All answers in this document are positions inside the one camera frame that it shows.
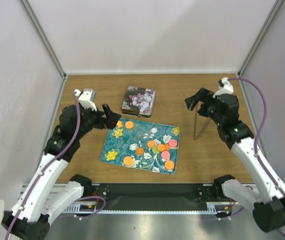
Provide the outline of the metal tongs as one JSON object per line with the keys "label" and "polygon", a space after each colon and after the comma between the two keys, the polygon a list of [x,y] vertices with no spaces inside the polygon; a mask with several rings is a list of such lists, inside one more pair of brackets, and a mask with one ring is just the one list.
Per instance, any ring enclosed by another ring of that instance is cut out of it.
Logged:
{"label": "metal tongs", "polygon": [[193,128],[193,139],[197,141],[205,132],[209,123],[211,122],[210,118],[200,116],[198,113],[199,105],[195,107],[195,118],[194,118],[194,128]]}

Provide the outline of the gold tin lid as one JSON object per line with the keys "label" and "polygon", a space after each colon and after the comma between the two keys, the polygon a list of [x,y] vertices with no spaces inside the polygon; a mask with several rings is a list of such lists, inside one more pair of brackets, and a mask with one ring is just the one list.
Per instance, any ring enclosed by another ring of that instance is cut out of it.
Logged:
{"label": "gold tin lid", "polygon": [[153,111],[156,100],[156,91],[149,88],[128,86],[121,105],[122,109],[140,109]]}

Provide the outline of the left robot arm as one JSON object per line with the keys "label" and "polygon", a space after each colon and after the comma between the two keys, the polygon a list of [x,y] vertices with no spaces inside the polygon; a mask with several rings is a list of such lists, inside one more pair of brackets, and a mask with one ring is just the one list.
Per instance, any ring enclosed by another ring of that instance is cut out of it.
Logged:
{"label": "left robot arm", "polygon": [[62,110],[59,124],[43,150],[39,166],[17,203],[6,210],[2,226],[5,239],[11,234],[23,240],[43,240],[57,217],[73,202],[93,198],[91,179],[76,174],[51,199],[48,195],[62,171],[80,148],[80,140],[92,129],[112,130],[121,115],[111,111],[107,104],[103,110],[86,108],[82,103]]}

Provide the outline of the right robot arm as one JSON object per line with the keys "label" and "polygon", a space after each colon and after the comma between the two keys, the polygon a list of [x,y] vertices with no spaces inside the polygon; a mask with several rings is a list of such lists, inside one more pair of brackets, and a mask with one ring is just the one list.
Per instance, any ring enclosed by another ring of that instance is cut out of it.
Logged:
{"label": "right robot arm", "polygon": [[250,128],[239,119],[239,100],[232,92],[216,95],[201,88],[185,100],[192,111],[210,118],[217,126],[220,139],[242,161],[257,190],[239,183],[233,176],[224,175],[214,180],[213,197],[218,201],[231,198],[252,213],[258,227],[265,233],[285,226],[285,183],[280,180],[261,153]]}

